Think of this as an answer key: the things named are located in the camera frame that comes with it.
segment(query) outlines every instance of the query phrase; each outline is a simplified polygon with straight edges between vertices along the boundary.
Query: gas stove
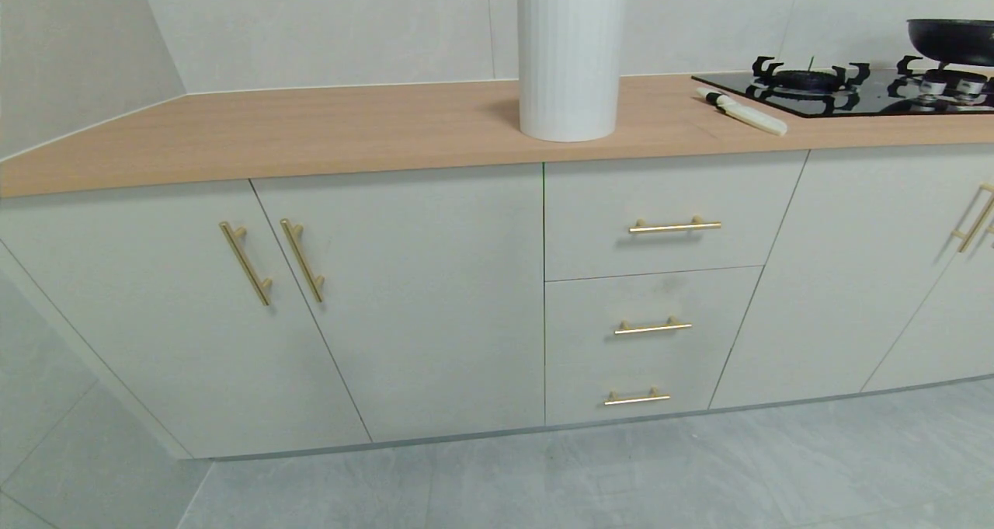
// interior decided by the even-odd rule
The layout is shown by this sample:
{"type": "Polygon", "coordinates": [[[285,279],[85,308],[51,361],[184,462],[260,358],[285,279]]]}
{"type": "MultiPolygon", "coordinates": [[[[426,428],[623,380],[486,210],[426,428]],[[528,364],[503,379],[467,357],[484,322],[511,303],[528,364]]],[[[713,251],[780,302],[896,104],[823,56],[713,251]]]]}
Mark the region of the gas stove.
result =
{"type": "Polygon", "coordinates": [[[696,75],[693,79],[800,117],[967,114],[994,112],[994,78],[938,68],[916,71],[905,56],[896,69],[867,63],[826,70],[778,70],[784,63],[761,56],[748,72],[696,75]]]}

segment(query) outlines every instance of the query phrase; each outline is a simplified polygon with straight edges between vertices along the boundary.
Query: white vase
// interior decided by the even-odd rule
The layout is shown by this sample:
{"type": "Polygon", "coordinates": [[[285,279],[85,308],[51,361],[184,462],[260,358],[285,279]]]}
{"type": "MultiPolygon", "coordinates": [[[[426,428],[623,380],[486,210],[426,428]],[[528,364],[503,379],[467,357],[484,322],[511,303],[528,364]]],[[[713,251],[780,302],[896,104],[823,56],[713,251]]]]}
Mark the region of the white vase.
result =
{"type": "Polygon", "coordinates": [[[617,121],[625,0],[518,0],[521,131],[589,141],[617,121]]]}

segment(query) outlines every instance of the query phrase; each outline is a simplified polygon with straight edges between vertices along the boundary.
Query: black frying pan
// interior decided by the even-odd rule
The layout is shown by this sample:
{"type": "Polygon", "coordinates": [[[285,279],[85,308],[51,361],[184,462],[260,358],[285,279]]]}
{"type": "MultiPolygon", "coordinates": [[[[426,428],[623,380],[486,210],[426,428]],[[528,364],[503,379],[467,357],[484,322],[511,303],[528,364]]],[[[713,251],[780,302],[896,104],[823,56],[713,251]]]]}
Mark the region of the black frying pan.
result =
{"type": "Polygon", "coordinates": [[[994,20],[908,20],[912,45],[929,59],[994,66],[994,20]]]}

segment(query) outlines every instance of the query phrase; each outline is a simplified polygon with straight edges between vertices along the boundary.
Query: drawer handle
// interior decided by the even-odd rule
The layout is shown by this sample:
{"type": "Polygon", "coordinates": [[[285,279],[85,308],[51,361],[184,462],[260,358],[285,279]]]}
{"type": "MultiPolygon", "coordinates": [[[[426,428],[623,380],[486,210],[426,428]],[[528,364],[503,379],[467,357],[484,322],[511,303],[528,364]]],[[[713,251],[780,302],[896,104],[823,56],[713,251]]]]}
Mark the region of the drawer handle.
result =
{"type": "Polygon", "coordinates": [[[680,323],[677,316],[671,315],[663,325],[646,325],[645,327],[631,327],[627,321],[622,321],[621,325],[614,330],[615,335],[634,335],[635,333],[652,333],[654,331],[675,331],[677,329],[689,329],[693,323],[680,323]]]}
{"type": "Polygon", "coordinates": [[[610,392],[607,394],[607,401],[604,405],[631,405],[632,402],[653,402],[653,401],[668,401],[670,395],[660,395],[657,388],[650,388],[649,395],[645,397],[629,397],[629,398],[619,398],[617,392],[610,392]]]}
{"type": "Polygon", "coordinates": [[[321,277],[321,275],[314,277],[308,263],[308,258],[304,256],[304,250],[301,248],[301,235],[304,232],[303,225],[293,225],[286,218],[280,221],[280,225],[283,227],[283,233],[287,235],[287,241],[290,242],[290,249],[294,251],[297,262],[301,264],[304,276],[308,278],[308,286],[311,288],[314,299],[318,302],[323,302],[324,298],[321,296],[321,287],[324,286],[324,277],[321,277]]]}
{"type": "Polygon", "coordinates": [[[653,234],[660,231],[695,231],[695,229],[716,229],[721,228],[721,222],[706,222],[699,214],[694,214],[689,224],[646,224],[642,218],[635,221],[635,225],[628,229],[628,234],[653,234]]]}
{"type": "Polygon", "coordinates": [[[970,243],[973,243],[973,236],[977,235],[977,232],[979,232],[980,228],[983,227],[984,222],[987,222],[988,218],[990,218],[991,210],[994,210],[994,186],[990,185],[990,183],[983,183],[980,186],[980,189],[988,190],[988,192],[991,193],[991,197],[986,206],[984,206],[984,210],[980,211],[980,217],[978,217],[977,221],[974,222],[973,228],[970,228],[970,231],[966,232],[966,234],[958,231],[958,229],[954,229],[954,231],[952,231],[952,235],[963,240],[963,242],[959,245],[959,253],[966,253],[966,248],[970,246],[970,243]]]}
{"type": "Polygon", "coordinates": [[[273,279],[266,278],[266,280],[259,281],[259,275],[255,274],[252,264],[249,263],[249,258],[245,255],[245,250],[238,244],[238,240],[244,238],[245,234],[248,234],[248,232],[245,231],[245,228],[239,228],[237,231],[232,231],[231,225],[227,222],[221,222],[221,231],[224,232],[224,238],[228,240],[228,244],[231,246],[231,251],[235,252],[235,257],[238,257],[238,263],[242,265],[242,270],[245,271],[245,276],[248,277],[248,281],[252,282],[252,288],[255,288],[255,294],[259,296],[259,300],[262,300],[262,305],[269,305],[269,295],[266,294],[266,291],[269,290],[269,286],[273,285],[273,279]]]}

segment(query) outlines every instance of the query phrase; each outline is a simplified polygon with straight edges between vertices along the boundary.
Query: tiled floor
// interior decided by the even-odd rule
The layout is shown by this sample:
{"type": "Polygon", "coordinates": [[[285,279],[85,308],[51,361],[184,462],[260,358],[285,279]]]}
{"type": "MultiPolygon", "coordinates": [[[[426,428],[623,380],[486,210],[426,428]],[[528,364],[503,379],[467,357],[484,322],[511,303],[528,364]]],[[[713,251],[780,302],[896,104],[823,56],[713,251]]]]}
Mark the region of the tiled floor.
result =
{"type": "Polygon", "coordinates": [[[994,379],[216,463],[181,529],[994,527],[994,379]]]}

